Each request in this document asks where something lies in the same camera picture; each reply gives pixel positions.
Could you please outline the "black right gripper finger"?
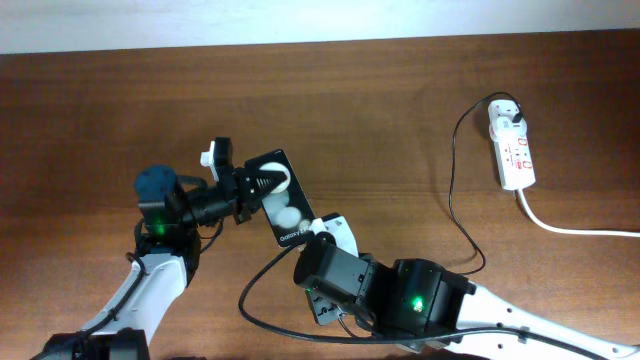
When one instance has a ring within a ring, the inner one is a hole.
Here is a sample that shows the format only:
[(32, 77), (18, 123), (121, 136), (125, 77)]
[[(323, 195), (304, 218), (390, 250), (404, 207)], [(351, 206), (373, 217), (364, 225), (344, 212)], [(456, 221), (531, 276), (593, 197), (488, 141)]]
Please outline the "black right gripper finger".
[(357, 242), (346, 218), (338, 213), (331, 213), (321, 218), (316, 218), (311, 222), (309, 229), (318, 235), (327, 232), (334, 238), (335, 245), (355, 256), (359, 256)]
[(325, 326), (345, 316), (345, 312), (336, 304), (315, 292), (306, 292), (306, 299), (314, 321)]

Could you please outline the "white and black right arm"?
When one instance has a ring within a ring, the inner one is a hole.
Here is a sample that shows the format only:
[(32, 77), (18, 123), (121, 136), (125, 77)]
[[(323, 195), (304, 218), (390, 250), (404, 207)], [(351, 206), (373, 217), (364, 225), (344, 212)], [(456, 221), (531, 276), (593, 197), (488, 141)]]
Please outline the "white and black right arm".
[(591, 337), (526, 312), (463, 275), (424, 259), (390, 267), (358, 252), (346, 219), (303, 220), (288, 235), (304, 249), (294, 282), (317, 324), (351, 315), (377, 339), (487, 359), (636, 359), (639, 348)]

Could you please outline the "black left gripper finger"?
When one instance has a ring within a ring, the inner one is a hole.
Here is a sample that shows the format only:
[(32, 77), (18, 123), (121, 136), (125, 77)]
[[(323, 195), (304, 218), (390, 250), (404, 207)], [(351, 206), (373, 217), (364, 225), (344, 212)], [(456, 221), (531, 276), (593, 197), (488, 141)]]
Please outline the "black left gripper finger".
[(286, 173), (281, 170), (250, 170), (247, 175), (258, 186), (279, 186), (288, 179)]
[(271, 195), (271, 191), (258, 191), (256, 189), (250, 189), (243, 200), (244, 210), (250, 215), (255, 214), (264, 207), (264, 202)]

